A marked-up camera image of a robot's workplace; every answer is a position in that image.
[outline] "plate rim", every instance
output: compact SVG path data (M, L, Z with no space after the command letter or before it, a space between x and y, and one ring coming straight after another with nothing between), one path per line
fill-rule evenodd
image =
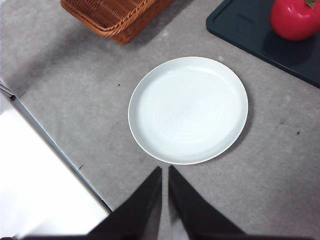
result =
M131 102L132 102L132 99L136 93L136 90L138 89L139 85L143 82L143 80L145 78L148 77L148 75L150 75L153 71L156 71L156 69L160 68L162 65L164 64L168 64L169 62L172 62L172 61L177 61L177 60L182 60L182 59L205 59L205 60L209 60L209 61L213 61L215 62L216 64L219 64L219 65L222 65L224 66L225 68L229 69L236 77L237 79L239 80L240 82L240 85L242 87L242 89L244 90L244 95L245 95L245 108L246 108L246 113L245 113L245 118L244 118L244 121L243 123L241 124L241 127L239 127L240 131L239 133L236 135L236 137L234 138L234 140L227 146L225 147L223 150L219 151L217 154L215 154L214 156L211 156L211 157L208 157L206 159L202 159L202 160L198 160L198 161L192 161L192 162L173 162L173 161L168 161L168 160L164 160L164 159L161 159L160 157L157 157L155 155L153 155L152 153L150 153L149 151L147 151L140 143L139 141L137 140L133 130L132 130L132 127L131 127L131 123L130 123L130 109L131 109ZM183 56L183 57L177 57L177 58L174 58L174 59L171 59L171 60L168 60L168 61L165 61L163 63L161 63L160 65L154 67L153 69L151 69L140 81L139 83L136 85L136 87L134 88L133 92L132 92L132 95L130 97L130 101L129 101L129 105L128 105L128 111L127 111L127 115L128 115L128 124L129 124L129 128L130 128L130 132L131 132L131 135L133 136L133 139L135 140L135 142L139 145L139 147L145 152L147 153L149 156L161 161L161 162L164 162L164 163L167 163L167 164L173 164L173 165L182 165L182 166L186 166L186 165L195 165L195 164L200 164L200 163L204 163L204 162L207 162L211 159L214 159L216 158L217 156L221 155L222 153L224 153L226 150L228 150L234 143L235 141L239 138L239 136L241 135L241 133L243 132L244 128L245 128L245 125L247 123L247 119L248 119L248 113L249 113L249 101L248 101L248 94L247 94L247 91L246 91L246 88L243 84L243 82L241 81L241 79L238 77L238 75L232 71L228 66L226 66L225 64L217 61L217 60L214 60L214 59L211 59L211 58L208 58L208 57L203 57L203 56Z

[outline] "white plate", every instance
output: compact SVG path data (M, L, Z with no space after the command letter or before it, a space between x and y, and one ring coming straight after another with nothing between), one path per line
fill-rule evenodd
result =
M210 160L238 138L248 115L246 90L225 65L181 57L150 71L135 88L128 109L139 146L170 164Z

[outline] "gray carpet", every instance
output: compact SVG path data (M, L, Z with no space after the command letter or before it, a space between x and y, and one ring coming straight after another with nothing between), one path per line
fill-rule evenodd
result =
M115 209L158 165L167 198L168 165L144 153L129 130L135 86L174 58L218 60L247 90L247 123L222 155L177 169L248 233L320 239L320 90L208 33L206 18L220 3L176 0L122 46L92 33L57 0L6 1L2 80ZM166 198L159 239L171 237Z

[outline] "brown basket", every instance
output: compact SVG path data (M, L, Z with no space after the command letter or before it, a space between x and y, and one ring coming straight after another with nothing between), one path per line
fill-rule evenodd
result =
M127 44L173 1L60 0L60 3L96 34Z

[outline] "basket rim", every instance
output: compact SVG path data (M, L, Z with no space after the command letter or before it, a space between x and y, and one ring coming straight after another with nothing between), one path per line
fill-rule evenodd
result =
M156 1L158 0L142 1L140 4L137 5L136 8L128 12L126 17L122 18L116 24L109 27L103 27L97 22L93 21L91 18L89 18L88 16L80 12L78 9L76 9L72 4L70 4L69 0L60 0L60 4L67 12L72 14L81 22L84 22L89 27L93 27L94 29L100 32L104 32L105 33L104 35L108 37L112 37L119 34L127 27L129 27L141 14L143 14Z

